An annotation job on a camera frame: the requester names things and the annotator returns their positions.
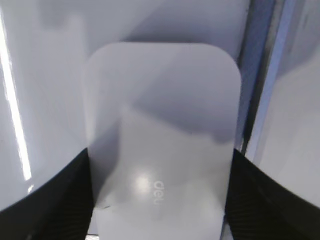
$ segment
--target deli logo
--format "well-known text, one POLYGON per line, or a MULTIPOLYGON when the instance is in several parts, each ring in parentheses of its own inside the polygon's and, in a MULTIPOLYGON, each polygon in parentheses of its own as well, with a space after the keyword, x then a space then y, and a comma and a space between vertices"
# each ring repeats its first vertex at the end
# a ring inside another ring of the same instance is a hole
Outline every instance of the deli logo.
POLYGON ((154 205, 161 205, 164 201, 165 197, 165 185, 162 181, 155 181, 153 184, 154 191, 153 191, 153 204, 154 205))

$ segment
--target black textured edge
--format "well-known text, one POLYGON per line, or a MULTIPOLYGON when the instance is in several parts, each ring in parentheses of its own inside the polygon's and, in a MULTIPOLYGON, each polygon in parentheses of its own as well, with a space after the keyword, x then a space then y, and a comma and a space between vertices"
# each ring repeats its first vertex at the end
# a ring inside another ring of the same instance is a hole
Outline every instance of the black textured edge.
POLYGON ((84 149, 31 195, 0 212, 3 240, 85 239, 94 207, 84 149))
POLYGON ((225 213, 235 240, 320 239, 320 209, 273 181, 237 150, 225 213))

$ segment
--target white device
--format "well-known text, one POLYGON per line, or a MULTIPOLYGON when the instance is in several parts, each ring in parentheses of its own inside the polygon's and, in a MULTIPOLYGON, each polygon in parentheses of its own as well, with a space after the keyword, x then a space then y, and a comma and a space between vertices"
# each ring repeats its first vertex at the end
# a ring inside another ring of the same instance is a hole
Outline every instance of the white device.
POLYGON ((102 240, 217 240, 241 77, 207 44, 115 43, 83 73, 102 240))

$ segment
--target glossy white surface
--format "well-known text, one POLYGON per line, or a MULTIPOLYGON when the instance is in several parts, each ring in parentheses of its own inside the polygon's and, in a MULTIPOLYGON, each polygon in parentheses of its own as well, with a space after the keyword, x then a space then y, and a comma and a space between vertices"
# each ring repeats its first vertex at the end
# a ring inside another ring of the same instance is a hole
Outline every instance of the glossy white surface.
POLYGON ((83 80, 100 239, 219 239, 241 84, 233 59, 206 44, 109 44, 83 80))
POLYGON ((14 83, 13 92, 1 73, 0 210, 41 187, 87 146, 81 74, 96 50, 122 40, 204 42, 236 58, 248 5, 249 0, 0 0, 7 46, 2 42, 1 54, 8 52, 14 83))
POLYGON ((320 208, 320 1, 305 1, 253 162, 320 208))

